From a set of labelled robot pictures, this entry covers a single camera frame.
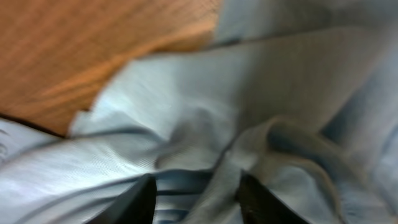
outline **crumpled cloth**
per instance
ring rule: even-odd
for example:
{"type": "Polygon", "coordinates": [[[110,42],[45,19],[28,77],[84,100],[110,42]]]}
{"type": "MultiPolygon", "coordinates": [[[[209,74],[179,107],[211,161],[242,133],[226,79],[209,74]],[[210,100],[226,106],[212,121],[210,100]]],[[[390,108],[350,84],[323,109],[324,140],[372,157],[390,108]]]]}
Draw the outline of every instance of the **crumpled cloth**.
{"type": "Polygon", "coordinates": [[[201,52],[121,70],[70,139],[0,122],[0,223],[84,223],[145,173],[154,223],[242,223],[242,170],[310,223],[398,212],[396,0],[224,0],[201,52]]]}

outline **gray fabric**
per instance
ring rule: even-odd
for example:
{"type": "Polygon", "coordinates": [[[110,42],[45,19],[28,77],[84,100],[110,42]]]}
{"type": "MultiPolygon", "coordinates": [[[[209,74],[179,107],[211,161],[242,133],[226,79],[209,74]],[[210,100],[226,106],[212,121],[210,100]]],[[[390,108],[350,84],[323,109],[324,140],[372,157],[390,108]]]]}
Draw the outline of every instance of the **gray fabric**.
{"type": "Polygon", "coordinates": [[[159,197],[154,223],[241,223],[241,170],[310,223],[393,223],[395,18],[381,12],[395,3],[226,0],[210,49],[131,62],[70,140],[16,148],[0,223],[84,223],[135,177],[175,169],[214,174],[160,178],[192,192],[159,197]]]}

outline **wooden surface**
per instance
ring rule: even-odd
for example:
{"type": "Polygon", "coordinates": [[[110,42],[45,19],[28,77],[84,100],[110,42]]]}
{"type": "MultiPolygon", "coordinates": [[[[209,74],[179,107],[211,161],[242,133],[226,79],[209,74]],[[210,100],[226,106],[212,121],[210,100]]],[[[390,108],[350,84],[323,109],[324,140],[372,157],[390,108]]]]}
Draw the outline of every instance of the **wooden surface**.
{"type": "Polygon", "coordinates": [[[128,60],[195,50],[220,0],[13,0],[0,3],[0,113],[65,134],[128,60]]]}

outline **wooden table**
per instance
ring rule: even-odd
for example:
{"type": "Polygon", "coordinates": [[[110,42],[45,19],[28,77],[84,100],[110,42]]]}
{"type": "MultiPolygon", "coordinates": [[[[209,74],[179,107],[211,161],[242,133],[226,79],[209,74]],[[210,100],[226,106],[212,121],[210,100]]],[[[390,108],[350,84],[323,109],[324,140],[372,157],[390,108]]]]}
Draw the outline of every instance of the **wooden table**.
{"type": "Polygon", "coordinates": [[[65,134],[128,60],[195,50],[220,0],[12,0],[0,3],[0,113],[65,134]]]}

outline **garment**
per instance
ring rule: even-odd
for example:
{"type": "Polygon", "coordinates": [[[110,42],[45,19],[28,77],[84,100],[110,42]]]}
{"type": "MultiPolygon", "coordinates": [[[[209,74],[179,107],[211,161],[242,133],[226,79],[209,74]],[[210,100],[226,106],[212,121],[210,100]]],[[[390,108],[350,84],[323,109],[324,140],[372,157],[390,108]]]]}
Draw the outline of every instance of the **garment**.
{"type": "Polygon", "coordinates": [[[242,170],[310,223],[393,223],[396,4],[225,0],[206,49],[131,62],[71,139],[15,149],[0,223],[84,223],[145,173],[189,191],[154,223],[241,223],[242,170]]]}

